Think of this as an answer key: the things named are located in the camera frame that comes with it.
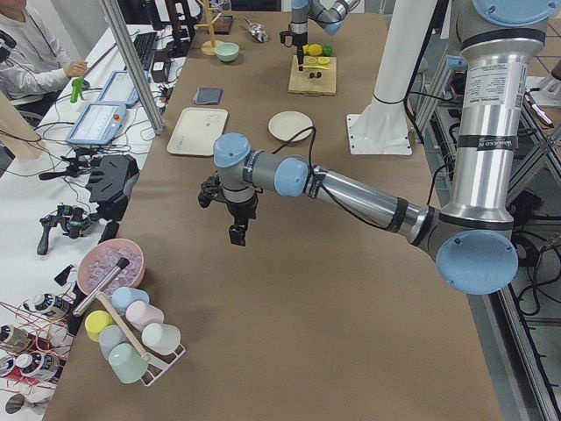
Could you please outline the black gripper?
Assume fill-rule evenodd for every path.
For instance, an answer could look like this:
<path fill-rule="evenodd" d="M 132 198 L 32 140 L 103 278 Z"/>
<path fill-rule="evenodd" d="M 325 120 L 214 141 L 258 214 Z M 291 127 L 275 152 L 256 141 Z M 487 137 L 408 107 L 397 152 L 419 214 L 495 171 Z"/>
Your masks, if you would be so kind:
<path fill-rule="evenodd" d="M 256 218 L 258 196 L 253 195 L 242 203 L 228 201 L 228 212 L 233 216 L 233 224 L 229 227 L 230 242 L 236 246 L 245 246 L 245 235 L 249 227 L 249 220 Z"/>
<path fill-rule="evenodd" d="M 299 71 L 303 71 L 304 62 L 304 46 L 308 44 L 308 34 L 304 33 L 293 33 L 292 34 L 292 45 L 296 48 L 297 66 Z"/>

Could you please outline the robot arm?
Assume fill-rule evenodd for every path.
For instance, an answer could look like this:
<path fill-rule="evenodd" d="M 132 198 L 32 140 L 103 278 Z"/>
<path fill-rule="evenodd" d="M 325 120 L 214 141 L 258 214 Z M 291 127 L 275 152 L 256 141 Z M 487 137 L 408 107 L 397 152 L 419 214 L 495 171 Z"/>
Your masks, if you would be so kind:
<path fill-rule="evenodd" d="M 467 72 L 451 197 L 441 210 L 390 196 L 310 159 L 255 150 L 239 133 L 215 141 L 217 170 L 201 186 L 199 204 L 224 203 L 234 219 L 231 242 L 243 245 L 260 190 L 319 198 L 403 236 L 455 289 L 471 295 L 502 289 L 518 268 L 506 201 L 528 64 L 543 48 L 548 19 L 559 8 L 557 1 L 453 3 L 450 43 Z"/>
<path fill-rule="evenodd" d="M 280 42 L 287 46 L 286 38 L 291 39 L 291 46 L 296 48 L 298 70 L 303 71 L 304 49 L 308 44 L 308 22 L 312 20 L 323 28 L 328 34 L 334 35 L 348 14 L 359 4 L 359 0 L 337 0 L 329 9 L 326 9 L 317 0 L 292 0 L 291 21 L 288 29 L 280 34 Z"/>

